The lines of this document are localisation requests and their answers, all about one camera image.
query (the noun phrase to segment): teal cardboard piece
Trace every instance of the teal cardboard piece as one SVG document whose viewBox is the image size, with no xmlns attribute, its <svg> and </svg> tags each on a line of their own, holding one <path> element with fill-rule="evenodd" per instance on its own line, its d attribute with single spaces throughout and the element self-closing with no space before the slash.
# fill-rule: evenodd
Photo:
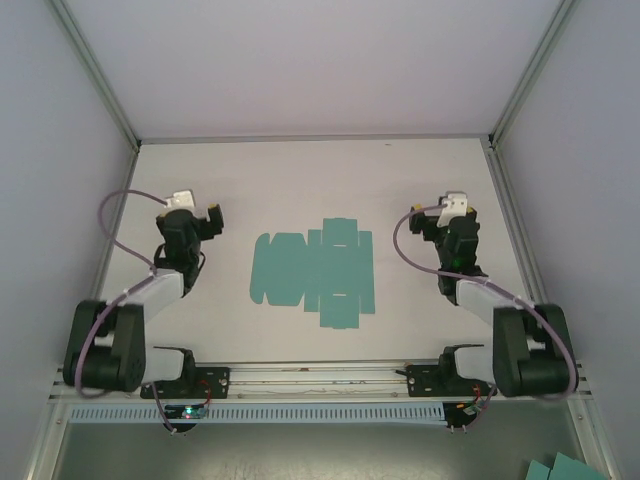
<svg viewBox="0 0 640 480">
<path fill-rule="evenodd" d="M 532 460 L 529 464 L 526 480 L 548 480 L 551 470 L 540 462 Z"/>
<path fill-rule="evenodd" d="M 325 218 L 322 230 L 268 233 L 256 241 L 251 299 L 319 312 L 320 326 L 359 328 L 360 314 L 375 313 L 373 236 L 358 221 Z"/>
<path fill-rule="evenodd" d="M 606 477 L 588 465 L 558 453 L 549 480 L 606 480 Z"/>
</svg>

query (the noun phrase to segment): white table surface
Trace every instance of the white table surface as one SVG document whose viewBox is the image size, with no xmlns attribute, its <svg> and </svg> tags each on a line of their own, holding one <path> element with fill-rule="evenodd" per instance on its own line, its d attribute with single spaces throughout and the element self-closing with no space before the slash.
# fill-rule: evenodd
<svg viewBox="0 0 640 480">
<path fill-rule="evenodd" d="M 147 343 L 194 351 L 200 362 L 349 361 L 437 358 L 446 345 L 486 341 L 490 329 L 437 288 L 434 276 L 406 265 L 391 234 L 416 203 L 463 190 L 481 224 L 478 264 L 524 295 L 478 139 L 339 140 L 143 146 L 131 188 L 167 197 L 190 188 L 201 206 L 222 206 L 225 229 L 203 243 L 207 264 L 193 291 L 147 324 Z M 118 239 L 151 257 L 162 243 L 162 207 L 130 196 Z M 376 313 L 358 329 L 321 328 L 319 313 L 255 304 L 249 297 L 256 239 L 263 233 L 321 229 L 323 218 L 358 220 L 373 232 Z M 400 245 L 437 266 L 433 244 L 401 230 Z M 120 250 L 103 289 L 113 298 L 146 275 Z"/>
</svg>

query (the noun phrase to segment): teal cardboard cutout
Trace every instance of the teal cardboard cutout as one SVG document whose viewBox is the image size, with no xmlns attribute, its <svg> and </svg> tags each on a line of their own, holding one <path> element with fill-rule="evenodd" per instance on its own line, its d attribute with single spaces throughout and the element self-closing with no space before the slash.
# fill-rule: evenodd
<svg viewBox="0 0 640 480">
<path fill-rule="evenodd" d="M 361 313 L 375 313 L 373 239 L 358 221 L 325 218 L 322 230 L 268 233 L 256 241 L 251 299 L 320 312 L 320 326 L 358 328 Z"/>
</svg>

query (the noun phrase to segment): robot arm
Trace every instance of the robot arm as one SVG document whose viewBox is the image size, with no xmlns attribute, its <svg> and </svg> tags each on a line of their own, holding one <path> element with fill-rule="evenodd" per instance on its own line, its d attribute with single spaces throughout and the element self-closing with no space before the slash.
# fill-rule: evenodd
<svg viewBox="0 0 640 480">
<path fill-rule="evenodd" d="M 84 363 L 83 386 L 132 392 L 159 380 L 180 382 L 185 387 L 195 382 L 195 359 L 190 350 L 145 344 L 145 324 L 187 295 L 195 284 L 204 265 L 201 242 L 222 233 L 224 222 L 218 205 L 210 205 L 201 218 L 194 212 L 191 191 L 177 192 L 167 199 L 167 210 L 156 218 L 164 243 L 154 256 L 157 271 L 153 280 L 114 308 L 101 325 Z M 80 351 L 106 305 L 100 300 L 85 300 L 76 308 L 63 366 L 67 385 L 74 385 Z"/>
<path fill-rule="evenodd" d="M 410 230 L 435 244 L 439 271 L 484 277 L 477 282 L 438 276 L 438 286 L 451 303 L 492 327 L 493 335 L 485 345 L 446 347 L 438 368 L 429 371 L 426 381 L 437 383 L 441 394 L 452 395 L 457 394 L 454 390 L 458 386 L 468 391 L 465 380 L 496 385 L 507 397 L 566 390 L 569 370 L 557 345 L 532 315 L 489 288 L 488 277 L 476 265 L 480 224 L 476 221 L 477 212 L 467 204 L 466 194 L 448 192 L 439 204 L 443 209 L 437 216 L 418 213 L 411 217 Z M 573 357 L 562 309 L 557 305 L 531 307 L 551 325 Z"/>
</svg>

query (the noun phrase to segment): white wall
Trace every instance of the white wall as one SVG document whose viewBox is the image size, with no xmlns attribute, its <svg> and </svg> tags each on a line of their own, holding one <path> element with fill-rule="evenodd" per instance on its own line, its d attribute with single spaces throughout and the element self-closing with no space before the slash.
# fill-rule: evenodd
<svg viewBox="0 0 640 480">
<path fill-rule="evenodd" d="M 640 477 L 640 2 L 584 0 L 504 144 L 551 299 Z"/>
<path fill-rule="evenodd" d="M 489 133 L 559 0 L 68 0 L 140 138 Z"/>
<path fill-rule="evenodd" d="M 0 2 L 0 148 L 0 477 L 19 479 L 130 155 L 42 0 Z"/>
</svg>

